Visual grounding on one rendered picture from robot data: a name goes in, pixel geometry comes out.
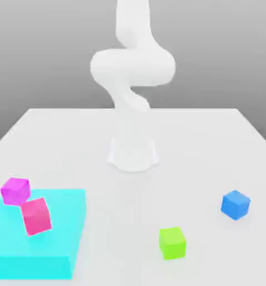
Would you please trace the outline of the large cyan box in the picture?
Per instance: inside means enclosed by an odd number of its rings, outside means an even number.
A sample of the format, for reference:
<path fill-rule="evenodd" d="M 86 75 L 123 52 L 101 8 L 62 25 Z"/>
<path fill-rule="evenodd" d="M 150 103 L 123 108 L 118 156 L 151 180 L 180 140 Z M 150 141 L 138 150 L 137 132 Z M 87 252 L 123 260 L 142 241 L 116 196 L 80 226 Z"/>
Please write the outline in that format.
<path fill-rule="evenodd" d="M 86 217 L 83 189 L 34 189 L 43 197 L 52 228 L 27 236 L 18 206 L 0 199 L 0 279 L 69 280 L 73 277 Z"/>

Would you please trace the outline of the small magenta cube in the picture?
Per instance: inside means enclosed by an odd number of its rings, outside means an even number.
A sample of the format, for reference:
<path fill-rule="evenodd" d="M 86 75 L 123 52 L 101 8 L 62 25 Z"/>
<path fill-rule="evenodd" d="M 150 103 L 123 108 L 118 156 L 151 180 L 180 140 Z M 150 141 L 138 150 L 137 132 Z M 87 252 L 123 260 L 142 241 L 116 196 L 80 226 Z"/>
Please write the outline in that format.
<path fill-rule="evenodd" d="M 30 181 L 22 178 L 9 178 L 1 187 L 3 203 L 19 206 L 25 203 L 30 195 Z"/>

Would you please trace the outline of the small blue cube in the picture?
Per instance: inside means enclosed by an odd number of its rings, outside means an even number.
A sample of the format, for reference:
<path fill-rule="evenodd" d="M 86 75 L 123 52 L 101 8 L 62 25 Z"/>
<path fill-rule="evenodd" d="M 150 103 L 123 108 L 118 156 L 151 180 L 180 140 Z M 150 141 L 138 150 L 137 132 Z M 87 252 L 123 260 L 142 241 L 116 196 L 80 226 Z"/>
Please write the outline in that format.
<path fill-rule="evenodd" d="M 233 190 L 223 196 L 221 211 L 233 220 L 238 220 L 248 213 L 250 202 L 249 197 Z"/>

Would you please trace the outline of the small pink cube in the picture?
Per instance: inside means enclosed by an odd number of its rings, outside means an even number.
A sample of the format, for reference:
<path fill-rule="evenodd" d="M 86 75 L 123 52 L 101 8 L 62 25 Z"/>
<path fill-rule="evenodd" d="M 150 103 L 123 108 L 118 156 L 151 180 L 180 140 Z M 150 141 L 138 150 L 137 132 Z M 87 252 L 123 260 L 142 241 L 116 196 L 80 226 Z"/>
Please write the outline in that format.
<path fill-rule="evenodd" d="M 21 204 L 20 209 L 28 236 L 52 229 L 50 212 L 43 197 Z"/>

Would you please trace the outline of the small green cube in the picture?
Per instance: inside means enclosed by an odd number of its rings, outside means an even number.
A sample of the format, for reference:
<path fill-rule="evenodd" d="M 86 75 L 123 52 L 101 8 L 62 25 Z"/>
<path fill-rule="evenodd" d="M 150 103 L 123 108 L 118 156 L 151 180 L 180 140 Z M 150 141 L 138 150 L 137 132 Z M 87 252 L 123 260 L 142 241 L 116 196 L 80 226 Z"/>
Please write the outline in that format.
<path fill-rule="evenodd" d="M 164 260 L 186 256 L 187 240 L 180 227 L 163 228 L 159 231 L 159 247 Z"/>

